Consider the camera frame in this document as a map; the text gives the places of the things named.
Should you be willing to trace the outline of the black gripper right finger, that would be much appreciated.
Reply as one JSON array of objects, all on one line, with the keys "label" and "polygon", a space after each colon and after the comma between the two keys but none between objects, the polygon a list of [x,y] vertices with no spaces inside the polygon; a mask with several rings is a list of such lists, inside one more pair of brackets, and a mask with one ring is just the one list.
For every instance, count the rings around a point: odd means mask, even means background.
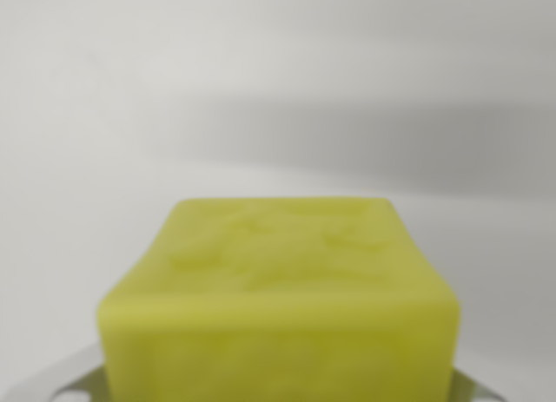
[{"label": "black gripper right finger", "polygon": [[455,367],[447,402],[508,402],[498,384],[489,378]]}]

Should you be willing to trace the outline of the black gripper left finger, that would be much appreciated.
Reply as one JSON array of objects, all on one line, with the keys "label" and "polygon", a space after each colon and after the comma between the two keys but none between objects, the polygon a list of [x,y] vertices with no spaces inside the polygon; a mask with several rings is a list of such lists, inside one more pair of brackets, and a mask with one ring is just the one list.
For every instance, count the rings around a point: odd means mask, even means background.
[{"label": "black gripper left finger", "polygon": [[26,379],[17,401],[111,401],[99,344],[86,346]]}]

